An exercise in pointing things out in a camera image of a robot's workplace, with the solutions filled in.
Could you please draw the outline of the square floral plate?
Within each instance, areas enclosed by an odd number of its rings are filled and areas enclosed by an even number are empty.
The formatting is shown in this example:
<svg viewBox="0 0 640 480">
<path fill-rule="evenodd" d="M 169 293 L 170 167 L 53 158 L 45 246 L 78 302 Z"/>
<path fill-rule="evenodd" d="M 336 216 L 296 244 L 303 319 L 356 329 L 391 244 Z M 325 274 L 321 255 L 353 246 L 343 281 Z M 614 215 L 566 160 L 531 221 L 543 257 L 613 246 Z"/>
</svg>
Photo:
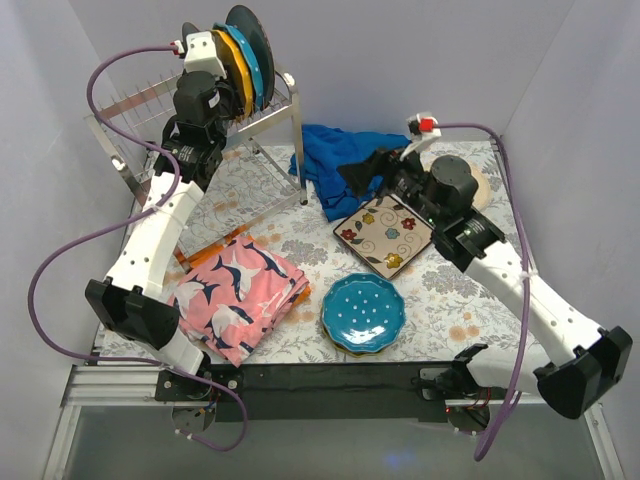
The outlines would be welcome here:
<svg viewBox="0 0 640 480">
<path fill-rule="evenodd" d="M 385 196 L 365 203 L 333 233 L 372 271 L 392 280 L 429 246 L 432 230 L 408 207 Z"/>
</svg>

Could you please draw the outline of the cream round plate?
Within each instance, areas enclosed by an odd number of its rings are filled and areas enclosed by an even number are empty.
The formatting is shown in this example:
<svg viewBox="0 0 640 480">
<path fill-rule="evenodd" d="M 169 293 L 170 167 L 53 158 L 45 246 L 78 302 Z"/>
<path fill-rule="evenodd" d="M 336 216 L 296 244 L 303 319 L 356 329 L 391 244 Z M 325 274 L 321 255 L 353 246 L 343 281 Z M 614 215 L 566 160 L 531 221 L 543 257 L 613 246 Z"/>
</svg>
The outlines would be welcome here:
<svg viewBox="0 0 640 480">
<path fill-rule="evenodd" d="M 471 166 L 471 174 L 478 184 L 478 189 L 474 194 L 473 207 L 476 210 L 484 210 L 490 203 L 492 190 L 488 177 L 483 174 L 475 165 Z"/>
</svg>

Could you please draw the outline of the blue polka dot plate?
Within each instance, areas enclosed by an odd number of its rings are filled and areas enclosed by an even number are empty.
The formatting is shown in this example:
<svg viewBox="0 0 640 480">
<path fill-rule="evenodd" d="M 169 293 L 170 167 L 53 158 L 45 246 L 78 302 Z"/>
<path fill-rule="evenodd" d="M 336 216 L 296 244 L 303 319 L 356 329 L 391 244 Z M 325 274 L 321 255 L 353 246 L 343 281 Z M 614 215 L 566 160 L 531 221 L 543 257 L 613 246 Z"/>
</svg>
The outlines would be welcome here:
<svg viewBox="0 0 640 480">
<path fill-rule="evenodd" d="M 348 350 L 375 352 L 397 340 L 406 322 L 405 303 L 391 282 L 375 274 L 350 274 L 324 296 L 321 321 Z"/>
</svg>

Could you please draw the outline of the dark teal round plate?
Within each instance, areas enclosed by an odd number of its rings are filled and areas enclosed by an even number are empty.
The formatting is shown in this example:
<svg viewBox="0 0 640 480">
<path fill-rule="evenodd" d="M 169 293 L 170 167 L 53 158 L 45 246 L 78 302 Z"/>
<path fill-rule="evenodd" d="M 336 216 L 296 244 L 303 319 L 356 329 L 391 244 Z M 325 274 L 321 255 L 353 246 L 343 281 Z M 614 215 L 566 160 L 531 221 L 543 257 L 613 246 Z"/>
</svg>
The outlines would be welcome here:
<svg viewBox="0 0 640 480">
<path fill-rule="evenodd" d="M 184 22 L 182 24 L 181 33 L 183 38 L 186 38 L 187 36 L 198 33 L 198 32 L 199 32 L 199 28 L 196 27 L 193 23 Z"/>
</svg>

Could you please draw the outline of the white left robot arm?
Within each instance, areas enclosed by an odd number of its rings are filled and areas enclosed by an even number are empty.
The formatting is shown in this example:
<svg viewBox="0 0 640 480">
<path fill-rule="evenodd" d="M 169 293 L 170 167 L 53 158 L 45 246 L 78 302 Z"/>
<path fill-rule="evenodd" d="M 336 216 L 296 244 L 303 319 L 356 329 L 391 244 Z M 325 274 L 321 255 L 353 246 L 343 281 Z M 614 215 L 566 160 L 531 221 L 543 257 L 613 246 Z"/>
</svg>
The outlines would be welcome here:
<svg viewBox="0 0 640 480">
<path fill-rule="evenodd" d="M 161 299 L 165 270 L 191 212 L 222 161 L 229 122 L 243 112 L 238 83 L 226 74 L 183 72 L 173 94 L 175 113 L 160 143 L 142 210 L 121 256 L 85 297 L 103 326 L 133 341 L 154 361 L 182 370 L 178 387 L 193 400 L 213 386 L 203 352 L 179 327 L 178 310 Z"/>
</svg>

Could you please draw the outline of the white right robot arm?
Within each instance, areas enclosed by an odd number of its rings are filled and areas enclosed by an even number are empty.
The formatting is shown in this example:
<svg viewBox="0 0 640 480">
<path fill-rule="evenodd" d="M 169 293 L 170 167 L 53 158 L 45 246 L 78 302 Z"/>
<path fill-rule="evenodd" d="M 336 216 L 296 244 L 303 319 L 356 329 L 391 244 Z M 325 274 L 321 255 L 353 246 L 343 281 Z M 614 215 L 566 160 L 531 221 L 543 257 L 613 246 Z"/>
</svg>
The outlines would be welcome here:
<svg viewBox="0 0 640 480">
<path fill-rule="evenodd" d="M 338 172 L 356 195 L 381 177 L 378 193 L 395 196 L 415 213 L 431 228 L 444 259 L 519 316 L 546 357 L 520 374 L 517 390 L 537 393 L 561 416 L 577 419 L 622 379 L 632 337 L 581 314 L 523 266 L 524 251 L 474 207 L 478 183 L 465 160 L 444 155 L 424 168 L 415 152 L 378 149 Z"/>
</svg>

